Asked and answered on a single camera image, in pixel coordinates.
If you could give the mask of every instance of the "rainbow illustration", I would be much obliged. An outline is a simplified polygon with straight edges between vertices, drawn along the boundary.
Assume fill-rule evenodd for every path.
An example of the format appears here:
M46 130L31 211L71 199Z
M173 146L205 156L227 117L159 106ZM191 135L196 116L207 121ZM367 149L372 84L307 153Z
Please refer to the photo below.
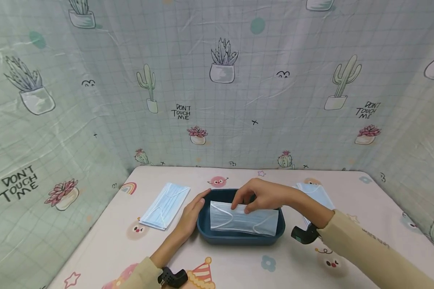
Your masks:
M135 192L136 189L137 189L136 183L124 183L121 187L121 191L123 191L129 195L133 195L133 193Z

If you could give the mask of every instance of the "black wrist strap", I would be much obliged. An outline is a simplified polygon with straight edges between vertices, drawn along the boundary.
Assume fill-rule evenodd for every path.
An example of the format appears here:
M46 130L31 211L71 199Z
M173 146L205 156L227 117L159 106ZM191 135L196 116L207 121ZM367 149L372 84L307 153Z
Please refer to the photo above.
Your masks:
M306 231L299 228L298 226L295 226L293 231L291 232L291 237L295 238L302 244L310 244L313 243L318 237L320 237L317 229L318 228L312 223L310 223Z
M169 267L162 268L162 274L158 277L158 283L163 285L169 285L172 288L180 288L188 280L188 275L185 270L178 271L177 274L172 273Z

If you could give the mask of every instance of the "teal dot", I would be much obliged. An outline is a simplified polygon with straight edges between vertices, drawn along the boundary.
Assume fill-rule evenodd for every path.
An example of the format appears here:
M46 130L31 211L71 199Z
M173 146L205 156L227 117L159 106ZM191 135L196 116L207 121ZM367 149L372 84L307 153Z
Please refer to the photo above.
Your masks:
M35 47L37 47L38 49L44 49L47 46L43 35L38 33L37 31L29 32L29 39L31 40L32 44L35 45Z
M257 17L251 22L251 32L254 34L260 34L265 29L264 19Z

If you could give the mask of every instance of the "hand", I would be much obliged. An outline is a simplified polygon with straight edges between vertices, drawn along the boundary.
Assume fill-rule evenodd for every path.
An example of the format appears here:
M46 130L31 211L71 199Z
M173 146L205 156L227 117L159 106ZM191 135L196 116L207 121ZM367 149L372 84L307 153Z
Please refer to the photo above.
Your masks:
M260 209L277 209L289 204L296 191L301 192L298 189L278 183L251 179L236 192L231 209L234 210L238 204L247 204L244 210L246 214ZM250 198L253 195L256 195L256 200L250 203Z
M193 233L196 228L196 221L198 221L199 211L204 206L204 197L211 191L207 189L201 194L198 194L187 206L183 209L180 221L171 233L183 242L185 242Z

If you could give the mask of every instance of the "blue surgical mask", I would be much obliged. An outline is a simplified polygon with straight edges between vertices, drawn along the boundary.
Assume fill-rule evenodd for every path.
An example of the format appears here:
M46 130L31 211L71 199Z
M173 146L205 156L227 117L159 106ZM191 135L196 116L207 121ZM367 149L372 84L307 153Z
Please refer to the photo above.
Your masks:
M328 197L325 189L322 185L312 185L310 183L297 183L295 186L296 189L305 192L306 195L327 207L330 210L334 210L335 207L333 202ZM307 225L310 225L310 221L304 217L304 221Z
M278 210L257 210L245 214L246 205L238 205L235 210L230 206L229 203L211 201L211 230L275 236Z
M177 215L189 191L190 187L166 183L156 200L140 218L140 223L164 231Z

